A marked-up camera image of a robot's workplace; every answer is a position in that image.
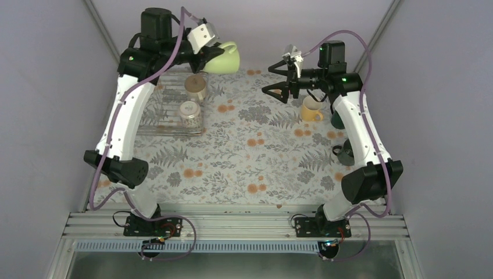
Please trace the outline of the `light green cup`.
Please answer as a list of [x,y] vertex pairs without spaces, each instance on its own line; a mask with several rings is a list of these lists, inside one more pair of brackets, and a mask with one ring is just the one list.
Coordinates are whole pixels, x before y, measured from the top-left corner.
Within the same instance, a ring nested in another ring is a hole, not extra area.
[[240,68],[240,53],[236,42],[228,41],[213,47],[222,54],[208,61],[203,71],[210,74],[233,74]]

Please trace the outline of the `yellow mug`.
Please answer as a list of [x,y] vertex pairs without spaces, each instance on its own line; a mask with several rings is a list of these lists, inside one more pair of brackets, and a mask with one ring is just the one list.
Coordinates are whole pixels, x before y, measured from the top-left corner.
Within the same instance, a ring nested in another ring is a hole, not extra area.
[[316,102],[311,96],[303,99],[301,106],[301,119],[303,121],[322,121],[324,115],[321,112],[322,103]]

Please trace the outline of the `dark grey-green mug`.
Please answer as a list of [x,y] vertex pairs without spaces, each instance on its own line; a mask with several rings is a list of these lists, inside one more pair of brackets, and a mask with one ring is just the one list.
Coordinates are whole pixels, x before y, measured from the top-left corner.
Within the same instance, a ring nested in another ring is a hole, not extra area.
[[332,153],[344,166],[353,166],[355,164],[353,149],[349,139],[346,139],[342,145],[333,146]]

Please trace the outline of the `dark teal mug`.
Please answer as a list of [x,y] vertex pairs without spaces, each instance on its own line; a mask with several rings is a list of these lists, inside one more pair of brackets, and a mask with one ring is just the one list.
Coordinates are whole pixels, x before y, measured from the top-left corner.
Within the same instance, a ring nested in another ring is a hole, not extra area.
[[335,109],[334,105],[331,105],[330,109],[332,112],[331,125],[338,130],[344,130],[345,129],[344,123],[342,121],[340,114]]

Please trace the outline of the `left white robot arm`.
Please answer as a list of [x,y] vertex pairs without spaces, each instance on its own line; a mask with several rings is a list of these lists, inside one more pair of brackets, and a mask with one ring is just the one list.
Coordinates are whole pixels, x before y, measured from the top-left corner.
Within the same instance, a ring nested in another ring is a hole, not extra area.
[[94,196],[101,176],[116,184],[138,226],[146,235],[157,234],[162,219],[158,203],[145,189],[149,165],[134,156],[134,142],[141,117],[160,76],[175,65],[189,64],[197,73],[212,59],[222,55],[214,25],[195,17],[194,28],[185,26],[191,13],[182,8],[175,16],[163,8],[146,8],[141,13],[140,31],[122,52],[117,67],[117,91],[102,137],[94,149],[85,151],[84,161],[95,169],[90,187],[89,207],[99,210]]

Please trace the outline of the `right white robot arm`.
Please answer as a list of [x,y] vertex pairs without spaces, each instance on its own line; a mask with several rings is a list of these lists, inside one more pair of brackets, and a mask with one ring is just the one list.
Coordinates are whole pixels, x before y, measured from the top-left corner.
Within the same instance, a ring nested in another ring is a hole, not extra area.
[[287,79],[263,87],[262,92],[287,103],[291,96],[297,99],[300,90],[321,90],[323,99],[330,102],[335,118],[332,125],[346,131],[355,170],[343,176],[340,192],[316,213],[316,232],[328,237],[336,231],[337,221],[347,218],[365,202],[390,196],[403,165],[391,158],[378,136],[360,75],[346,70],[344,42],[321,44],[317,68],[303,69],[302,65],[302,52],[293,45],[287,46],[282,60],[268,68]]

